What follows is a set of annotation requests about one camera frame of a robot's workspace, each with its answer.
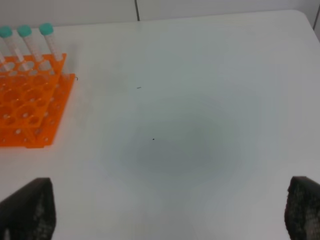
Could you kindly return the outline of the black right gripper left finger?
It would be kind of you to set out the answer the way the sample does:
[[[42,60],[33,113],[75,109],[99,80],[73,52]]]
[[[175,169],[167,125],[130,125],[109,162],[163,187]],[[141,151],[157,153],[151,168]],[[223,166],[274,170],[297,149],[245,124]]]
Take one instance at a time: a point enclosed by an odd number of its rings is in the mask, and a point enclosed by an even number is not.
[[[2,240],[51,240],[56,228],[53,184],[35,178],[0,202]]]

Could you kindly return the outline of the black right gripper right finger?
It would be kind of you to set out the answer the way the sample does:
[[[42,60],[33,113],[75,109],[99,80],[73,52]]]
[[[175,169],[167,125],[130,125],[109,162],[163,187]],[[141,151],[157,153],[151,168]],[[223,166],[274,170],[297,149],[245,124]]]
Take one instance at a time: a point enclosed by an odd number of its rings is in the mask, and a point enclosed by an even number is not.
[[[291,240],[320,238],[320,184],[294,176],[287,190],[284,222]]]

